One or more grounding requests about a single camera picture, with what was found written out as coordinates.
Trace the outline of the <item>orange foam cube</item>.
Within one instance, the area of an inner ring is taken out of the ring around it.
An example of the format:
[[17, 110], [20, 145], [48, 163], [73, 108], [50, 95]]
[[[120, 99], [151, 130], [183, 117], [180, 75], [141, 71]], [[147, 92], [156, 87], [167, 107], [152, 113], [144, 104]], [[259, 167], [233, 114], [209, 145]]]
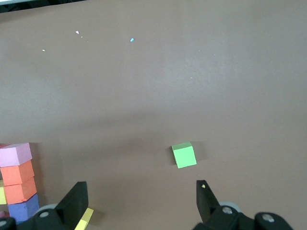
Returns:
[[22, 184], [35, 175], [32, 161], [27, 161], [21, 165], [2, 167], [0, 171], [5, 186]]
[[37, 193], [34, 177], [22, 184], [9, 185], [4, 187], [7, 204], [18, 204], [29, 200]]

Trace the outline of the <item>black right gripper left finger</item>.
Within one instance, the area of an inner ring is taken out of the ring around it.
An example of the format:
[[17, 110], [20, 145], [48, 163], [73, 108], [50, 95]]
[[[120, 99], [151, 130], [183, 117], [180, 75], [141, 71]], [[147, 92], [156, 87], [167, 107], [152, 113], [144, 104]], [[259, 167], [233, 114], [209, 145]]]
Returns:
[[87, 208], [87, 182], [77, 182], [55, 208], [40, 210], [24, 222], [24, 230], [74, 230]]

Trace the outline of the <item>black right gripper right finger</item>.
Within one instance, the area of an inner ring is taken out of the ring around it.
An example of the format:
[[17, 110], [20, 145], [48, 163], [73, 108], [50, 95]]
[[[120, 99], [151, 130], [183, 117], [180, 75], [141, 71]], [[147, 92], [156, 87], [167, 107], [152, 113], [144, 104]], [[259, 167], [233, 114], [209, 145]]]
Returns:
[[242, 215], [230, 205], [221, 205], [205, 180], [196, 182], [196, 204], [201, 222], [193, 230], [245, 230]]

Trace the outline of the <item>green foam cube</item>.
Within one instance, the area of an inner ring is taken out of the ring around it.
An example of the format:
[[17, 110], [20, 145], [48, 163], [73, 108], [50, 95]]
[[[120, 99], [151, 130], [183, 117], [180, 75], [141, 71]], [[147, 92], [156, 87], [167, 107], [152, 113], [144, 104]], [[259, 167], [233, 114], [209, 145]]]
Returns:
[[179, 169], [197, 164], [193, 146], [189, 141], [172, 145], [171, 148]]

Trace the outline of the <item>pink foam cube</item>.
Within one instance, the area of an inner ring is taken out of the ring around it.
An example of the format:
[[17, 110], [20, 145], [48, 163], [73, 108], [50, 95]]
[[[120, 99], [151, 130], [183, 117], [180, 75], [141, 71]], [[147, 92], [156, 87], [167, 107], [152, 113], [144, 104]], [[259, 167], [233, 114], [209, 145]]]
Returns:
[[12, 144], [0, 148], [0, 167], [19, 166], [31, 159], [29, 143]]

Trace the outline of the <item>purple foam cube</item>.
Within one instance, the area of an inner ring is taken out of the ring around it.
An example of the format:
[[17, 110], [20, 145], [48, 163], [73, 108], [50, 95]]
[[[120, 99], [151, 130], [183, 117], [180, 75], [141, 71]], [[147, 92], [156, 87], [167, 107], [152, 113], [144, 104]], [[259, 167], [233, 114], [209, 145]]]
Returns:
[[9, 204], [8, 210], [10, 217], [14, 218], [16, 222], [27, 221], [39, 210], [38, 194], [34, 194], [22, 203]]

